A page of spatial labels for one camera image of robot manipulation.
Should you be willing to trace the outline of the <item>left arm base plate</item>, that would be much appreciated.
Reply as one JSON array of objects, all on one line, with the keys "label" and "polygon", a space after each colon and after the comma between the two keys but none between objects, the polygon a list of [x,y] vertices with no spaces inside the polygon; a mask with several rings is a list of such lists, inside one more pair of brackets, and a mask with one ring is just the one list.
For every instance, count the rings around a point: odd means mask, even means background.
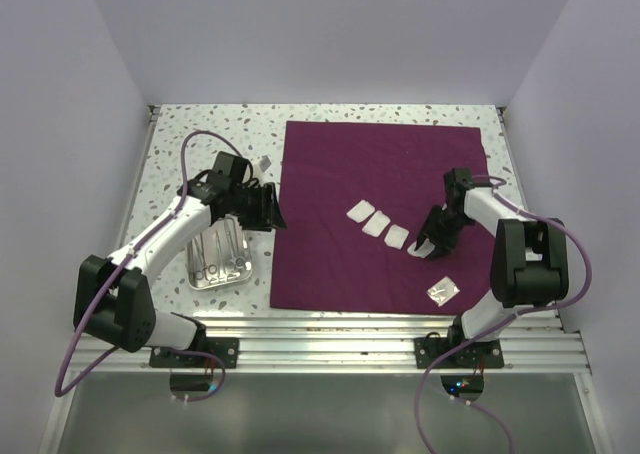
[{"label": "left arm base plate", "polygon": [[240,353],[240,340],[234,337],[208,337],[203,347],[195,351],[154,348],[149,366],[159,369],[204,369],[215,367],[235,369]]}]

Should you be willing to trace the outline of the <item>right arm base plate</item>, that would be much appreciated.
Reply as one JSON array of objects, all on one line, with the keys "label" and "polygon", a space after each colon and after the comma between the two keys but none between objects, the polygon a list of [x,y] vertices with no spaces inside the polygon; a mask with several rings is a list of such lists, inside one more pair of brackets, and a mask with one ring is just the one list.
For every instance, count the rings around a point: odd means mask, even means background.
[{"label": "right arm base plate", "polygon": [[[437,333],[413,340],[416,367],[425,370],[434,360],[446,354],[452,347],[449,341]],[[453,370],[501,369],[505,366],[499,340],[474,343],[453,354],[448,354],[436,368]]]}]

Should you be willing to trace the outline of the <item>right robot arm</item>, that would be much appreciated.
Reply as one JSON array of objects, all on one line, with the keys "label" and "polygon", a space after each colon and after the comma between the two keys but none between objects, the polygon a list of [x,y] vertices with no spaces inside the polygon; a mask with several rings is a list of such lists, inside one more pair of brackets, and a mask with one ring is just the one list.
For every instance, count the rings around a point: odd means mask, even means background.
[{"label": "right robot arm", "polygon": [[468,366],[481,344],[496,340],[520,308],[546,308],[569,290],[563,224],[539,220],[509,208],[495,195],[500,181],[454,168],[443,176],[445,202],[434,205],[418,232],[416,246],[430,244],[429,259],[451,255],[464,228],[482,226],[494,238],[489,291],[448,328],[445,353],[451,363]]}]

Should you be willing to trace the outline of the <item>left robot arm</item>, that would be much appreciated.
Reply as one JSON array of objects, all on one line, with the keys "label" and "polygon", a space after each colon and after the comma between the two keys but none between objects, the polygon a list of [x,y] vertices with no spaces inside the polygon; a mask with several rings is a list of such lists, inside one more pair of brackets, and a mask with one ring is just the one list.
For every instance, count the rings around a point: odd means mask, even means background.
[{"label": "left robot arm", "polygon": [[105,258],[89,256],[80,266],[73,325],[116,348],[168,348],[185,366],[208,353],[198,321],[154,306],[154,281],[196,236],[233,217],[248,231],[283,229],[276,186],[245,177],[248,160],[220,152],[205,174],[184,180],[164,213],[134,240]]}]

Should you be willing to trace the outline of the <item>steel forceps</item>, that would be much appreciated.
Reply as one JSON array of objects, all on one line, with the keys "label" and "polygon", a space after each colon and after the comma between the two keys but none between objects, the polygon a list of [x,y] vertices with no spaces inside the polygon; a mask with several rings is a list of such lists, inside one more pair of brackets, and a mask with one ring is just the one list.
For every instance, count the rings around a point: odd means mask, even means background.
[{"label": "steel forceps", "polygon": [[221,282],[227,278],[226,268],[224,266],[224,253],[218,231],[215,231],[211,237],[213,249],[212,264],[215,266],[217,280]]},{"label": "steel forceps", "polygon": [[245,266],[245,259],[241,255],[238,237],[235,229],[234,221],[230,218],[224,219],[225,234],[232,255],[232,261],[236,270],[241,270]]},{"label": "steel forceps", "polygon": [[208,265],[206,262],[206,256],[204,252],[204,237],[202,234],[199,234],[194,240],[194,264],[195,267],[195,277],[200,279],[209,279],[208,275]]}]

